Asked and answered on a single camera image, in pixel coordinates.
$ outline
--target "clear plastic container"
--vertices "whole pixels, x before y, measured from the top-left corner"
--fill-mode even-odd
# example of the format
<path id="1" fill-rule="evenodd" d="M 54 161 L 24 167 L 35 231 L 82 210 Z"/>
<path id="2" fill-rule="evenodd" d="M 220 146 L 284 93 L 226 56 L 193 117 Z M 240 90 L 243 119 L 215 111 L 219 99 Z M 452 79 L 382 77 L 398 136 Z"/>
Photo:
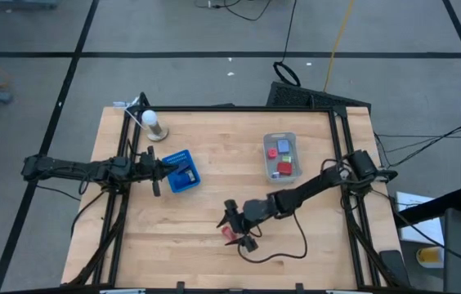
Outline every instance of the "clear plastic container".
<path id="1" fill-rule="evenodd" d="M 283 141 L 283 144 L 279 146 L 280 140 L 286 141 Z M 285 150 L 285 143 L 287 143 L 287 141 L 288 150 Z M 284 149 L 283 151 L 287 152 L 280 153 L 278 147 L 282 147 Z M 274 158 L 269 158 L 269 149 L 276 149 L 276 156 Z M 278 171 L 278 163 L 282 163 L 284 161 L 284 157 L 290 157 L 290 163 L 292 165 L 291 175 L 280 175 L 280 177 L 273 177 L 273 174 Z M 291 183 L 302 175 L 302 169 L 299 165 L 298 151 L 296 148 L 296 135 L 290 131 L 264 135 L 263 158 L 265 159 L 266 177 L 271 183 Z"/>

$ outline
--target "red block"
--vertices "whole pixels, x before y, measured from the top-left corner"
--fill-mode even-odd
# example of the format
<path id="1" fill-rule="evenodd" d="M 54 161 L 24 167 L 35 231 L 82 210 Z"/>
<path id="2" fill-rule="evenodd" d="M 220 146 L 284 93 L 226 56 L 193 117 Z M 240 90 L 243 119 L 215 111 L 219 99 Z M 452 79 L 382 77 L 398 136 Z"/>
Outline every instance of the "red block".
<path id="1" fill-rule="evenodd" d="M 224 226 L 222 229 L 222 234 L 225 236 L 228 242 L 236 240 L 236 235 L 232 232 L 232 229 L 228 226 Z"/>
<path id="2" fill-rule="evenodd" d="M 293 165 L 291 163 L 278 163 L 278 172 L 284 176 L 290 176 L 293 173 Z"/>
<path id="3" fill-rule="evenodd" d="M 278 156 L 278 150 L 276 150 L 276 148 L 269 148 L 266 153 L 269 156 L 269 159 L 274 159 Z"/>

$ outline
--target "blue plastic bin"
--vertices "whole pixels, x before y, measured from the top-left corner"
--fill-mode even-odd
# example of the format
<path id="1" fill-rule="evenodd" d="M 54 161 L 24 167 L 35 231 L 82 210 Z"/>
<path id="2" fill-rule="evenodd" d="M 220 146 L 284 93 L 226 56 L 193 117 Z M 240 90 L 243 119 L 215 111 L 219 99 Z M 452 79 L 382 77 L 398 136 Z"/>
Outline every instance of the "blue plastic bin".
<path id="1" fill-rule="evenodd" d="M 168 183 L 171 185 L 171 190 L 173 191 L 173 193 L 180 193 L 181 191 L 185 191 L 189 188 L 199 185 L 201 179 L 199 178 L 198 170 L 196 169 L 195 162 L 192 160 L 192 157 L 190 156 L 189 150 L 185 149 L 176 154 L 169 155 L 163 158 L 162 161 L 164 163 L 171 163 L 171 164 L 180 164 L 183 162 L 187 162 L 190 166 L 191 171 L 195 175 L 196 181 L 194 183 L 190 183 L 183 187 L 176 187 L 174 183 L 176 182 L 176 178 L 178 178 L 177 172 L 174 171 L 171 174 L 169 174 L 167 176 Z"/>

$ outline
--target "wooden table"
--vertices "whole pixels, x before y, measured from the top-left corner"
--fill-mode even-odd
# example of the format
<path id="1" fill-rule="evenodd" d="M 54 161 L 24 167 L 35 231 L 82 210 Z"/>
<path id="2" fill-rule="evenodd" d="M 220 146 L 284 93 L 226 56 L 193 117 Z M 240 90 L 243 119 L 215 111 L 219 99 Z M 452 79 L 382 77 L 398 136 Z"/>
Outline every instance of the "wooden table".
<path id="1" fill-rule="evenodd" d="M 367 150 L 379 165 L 367 109 L 350 108 L 348 116 L 354 148 Z M 298 210 L 309 246 L 303 260 L 281 257 L 260 265 L 249 264 L 238 256 L 236 246 L 223 246 L 226 240 L 216 229 L 225 200 L 233 198 L 241 207 L 245 200 L 264 199 L 269 192 L 311 179 L 320 172 L 325 159 L 334 158 L 328 114 L 161 112 L 159 117 L 170 126 L 168 138 L 153 143 L 142 133 L 140 151 L 153 145 L 162 158 L 188 149 L 201 184 L 173 194 L 168 181 L 163 180 L 162 196 L 158 198 L 153 196 L 150 182 L 132 185 L 116 287 L 171 288 L 184 281 L 188 288 L 294 289 L 295 283 L 303 283 L 306 289 L 356 288 L 339 188 L 307 200 Z M 122 110 L 104 109 L 92 160 L 115 156 L 122 122 Z M 303 174 L 291 185 L 270 184 L 265 174 L 262 138 L 279 131 L 292 131 L 297 136 Z M 383 184 L 374 188 L 387 192 Z M 91 185 L 80 209 L 98 191 L 99 187 Z M 62 282 L 71 280 L 96 250 L 106 201 L 107 196 L 92 205 L 76 224 Z M 389 201 L 369 194 L 365 203 L 376 251 L 400 250 Z M 292 217 L 269 220 L 262 231 L 264 236 L 257 238 L 259 249 L 249 253 L 249 258 L 260 259 L 276 252 L 302 254 L 302 237 Z M 360 255 L 365 283 L 370 284 L 361 246 Z M 108 253 L 102 281 L 107 279 L 110 258 Z"/>

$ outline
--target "white cable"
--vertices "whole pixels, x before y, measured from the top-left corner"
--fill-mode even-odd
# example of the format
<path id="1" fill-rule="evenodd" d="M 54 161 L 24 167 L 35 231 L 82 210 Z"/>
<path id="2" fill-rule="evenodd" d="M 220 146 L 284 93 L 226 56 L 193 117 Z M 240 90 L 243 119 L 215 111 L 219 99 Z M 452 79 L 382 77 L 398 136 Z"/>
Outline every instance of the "white cable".
<path id="1" fill-rule="evenodd" d="M 127 108 L 129 108 L 129 106 L 125 108 L 125 112 L 126 112 L 128 115 L 130 115 L 132 119 L 134 119 L 134 122 L 137 123 L 138 126 L 140 126 L 141 128 L 144 128 L 144 127 L 141 125 L 141 123 L 138 122 L 138 120 L 134 117 L 134 115 L 132 115 L 131 112 L 127 110 Z"/>
<path id="2" fill-rule="evenodd" d="M 128 111 L 128 108 L 129 108 L 129 107 L 138 104 L 139 101 L 140 101 L 140 97 L 139 97 L 139 96 L 136 96 L 132 102 L 116 101 L 116 102 L 114 102 L 113 104 L 114 104 L 114 107 L 123 108 L 123 110 L 125 110 L 125 112 L 126 112 L 132 119 L 134 119 L 134 122 L 137 123 L 138 126 L 140 126 L 141 128 L 144 128 L 143 125 L 141 125 L 141 123 L 138 122 L 138 120 L 134 117 L 134 115 L 132 115 L 131 112 Z"/>

